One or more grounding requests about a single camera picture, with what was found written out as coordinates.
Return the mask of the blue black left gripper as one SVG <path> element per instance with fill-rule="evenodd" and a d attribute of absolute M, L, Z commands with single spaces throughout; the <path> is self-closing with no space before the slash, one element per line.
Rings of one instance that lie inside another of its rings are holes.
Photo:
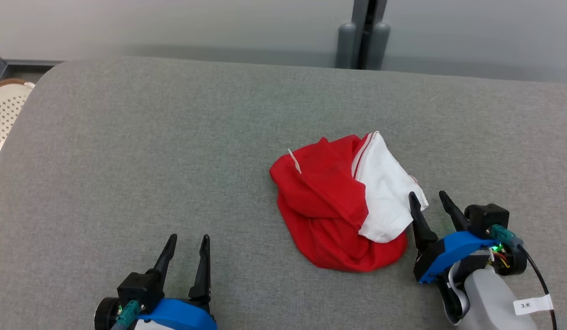
<path fill-rule="evenodd" d="M 154 265 L 160 275 L 166 275 L 178 240 L 171 234 Z M 194 284 L 189 290 L 190 301 L 211 300 L 210 237 L 204 235 L 199 250 L 199 263 Z M 217 323 L 205 310 L 179 299 L 162 299 L 150 314 L 140 314 L 136 330 L 216 330 Z"/>

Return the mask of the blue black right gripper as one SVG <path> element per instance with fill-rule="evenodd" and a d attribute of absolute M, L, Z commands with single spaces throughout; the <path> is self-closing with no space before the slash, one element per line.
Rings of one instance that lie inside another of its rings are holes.
<path fill-rule="evenodd" d="M 417 282 L 433 283 L 436 276 L 481 248 L 492 247 L 492 239 L 482 239 L 468 229 L 468 219 L 445 191 L 439 191 L 443 209 L 450 216 L 457 232 L 438 239 L 426 222 L 415 192 L 408 195 L 413 233 L 418 257 L 413 274 Z"/>

